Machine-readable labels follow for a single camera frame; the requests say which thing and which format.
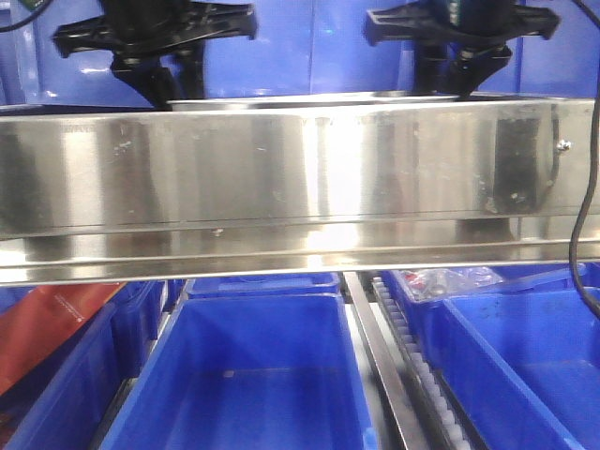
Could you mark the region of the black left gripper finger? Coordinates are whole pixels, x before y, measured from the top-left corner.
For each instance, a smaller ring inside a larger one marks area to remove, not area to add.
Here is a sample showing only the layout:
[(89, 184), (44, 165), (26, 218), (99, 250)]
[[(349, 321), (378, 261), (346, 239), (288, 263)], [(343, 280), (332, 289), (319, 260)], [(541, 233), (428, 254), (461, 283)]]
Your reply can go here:
[(172, 101), (201, 99), (205, 96), (203, 71), (196, 65), (182, 66), (175, 75), (163, 66), (112, 65), (112, 74), (160, 111), (170, 111)]

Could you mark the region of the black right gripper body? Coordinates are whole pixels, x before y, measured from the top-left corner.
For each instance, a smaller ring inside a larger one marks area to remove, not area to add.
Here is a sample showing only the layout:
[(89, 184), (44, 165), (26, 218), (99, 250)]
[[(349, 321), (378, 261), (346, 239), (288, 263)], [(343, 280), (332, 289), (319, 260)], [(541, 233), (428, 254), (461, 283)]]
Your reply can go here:
[(413, 1), (368, 10), (365, 38), (371, 46), (411, 41), (416, 69), (500, 70), (512, 57), (508, 41), (548, 40), (559, 23), (551, 9), (515, 1)]

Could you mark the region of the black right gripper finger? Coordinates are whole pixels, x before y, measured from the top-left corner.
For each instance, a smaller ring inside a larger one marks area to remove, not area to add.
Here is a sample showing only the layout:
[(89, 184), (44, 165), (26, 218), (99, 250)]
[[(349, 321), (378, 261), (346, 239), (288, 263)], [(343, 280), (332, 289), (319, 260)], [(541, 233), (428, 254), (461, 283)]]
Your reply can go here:
[(511, 59), (507, 45), (486, 49), (449, 44), (415, 44), (413, 46), (412, 93), (468, 98)]

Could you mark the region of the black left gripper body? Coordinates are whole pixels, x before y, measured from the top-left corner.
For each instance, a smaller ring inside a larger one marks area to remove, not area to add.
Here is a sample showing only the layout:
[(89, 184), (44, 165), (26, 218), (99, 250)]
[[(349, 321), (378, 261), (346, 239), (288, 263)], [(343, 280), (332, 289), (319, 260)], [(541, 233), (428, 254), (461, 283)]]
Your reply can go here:
[(52, 41), (64, 58), (109, 51), (126, 61), (173, 55), (183, 68), (202, 69), (209, 39), (257, 33), (252, 4), (203, 1), (101, 1), (102, 14), (63, 24)]

